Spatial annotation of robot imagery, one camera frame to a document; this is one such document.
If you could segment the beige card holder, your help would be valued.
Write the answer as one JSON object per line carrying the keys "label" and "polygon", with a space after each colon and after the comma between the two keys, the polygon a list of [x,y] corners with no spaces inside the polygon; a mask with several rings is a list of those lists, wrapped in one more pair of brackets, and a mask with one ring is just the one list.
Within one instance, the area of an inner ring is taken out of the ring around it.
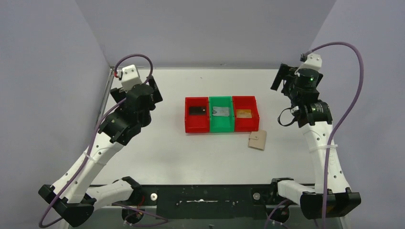
{"label": "beige card holder", "polygon": [[266,145],[267,132],[265,130],[258,130],[251,132],[248,140],[248,147],[264,151]]}

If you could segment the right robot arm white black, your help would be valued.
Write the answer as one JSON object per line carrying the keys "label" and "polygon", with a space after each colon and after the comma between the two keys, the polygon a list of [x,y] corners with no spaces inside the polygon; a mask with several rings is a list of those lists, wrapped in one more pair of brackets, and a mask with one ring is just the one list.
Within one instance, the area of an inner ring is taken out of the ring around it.
{"label": "right robot arm white black", "polygon": [[269,199],[282,203],[285,199],[300,206],[307,219],[346,216],[361,203],[361,196],[353,192],[348,184],[336,152],[337,145],[330,141],[333,131],[329,105],[319,99],[317,86],[323,75],[309,68],[291,67],[281,64],[271,89],[282,87],[294,116],[309,146],[309,154],[315,172],[315,187],[309,188],[291,178],[274,178],[276,184],[268,192]]}

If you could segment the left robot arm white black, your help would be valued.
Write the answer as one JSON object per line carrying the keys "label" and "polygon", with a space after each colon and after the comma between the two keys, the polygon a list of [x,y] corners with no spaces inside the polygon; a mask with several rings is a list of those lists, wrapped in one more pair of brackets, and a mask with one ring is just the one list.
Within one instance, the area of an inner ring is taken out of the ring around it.
{"label": "left robot arm white black", "polygon": [[143,199],[141,185],[131,177],[90,188],[108,161],[151,123],[150,112],[163,100],[152,75],[128,92],[120,92],[119,97],[121,101],[97,123],[88,148],[78,160],[60,179],[38,191],[49,204],[46,211],[53,208],[72,227],[84,224],[104,206],[137,204]]}

